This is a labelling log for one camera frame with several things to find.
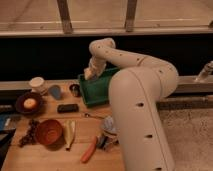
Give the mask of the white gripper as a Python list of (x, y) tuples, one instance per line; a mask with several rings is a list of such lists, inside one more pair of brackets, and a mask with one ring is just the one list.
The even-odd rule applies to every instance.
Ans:
[(100, 78), (106, 68), (106, 61), (96, 57), (92, 57), (89, 61), (89, 68), (84, 69), (84, 78), (86, 80)]

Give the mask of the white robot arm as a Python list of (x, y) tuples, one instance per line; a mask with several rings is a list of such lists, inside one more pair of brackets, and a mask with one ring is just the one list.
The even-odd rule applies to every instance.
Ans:
[(116, 48), (111, 38), (89, 44), (91, 58), (84, 70), (90, 80), (107, 63), (120, 68), (109, 84), (113, 114), (125, 171), (174, 171), (175, 163), (156, 102), (177, 88), (179, 75), (165, 60)]

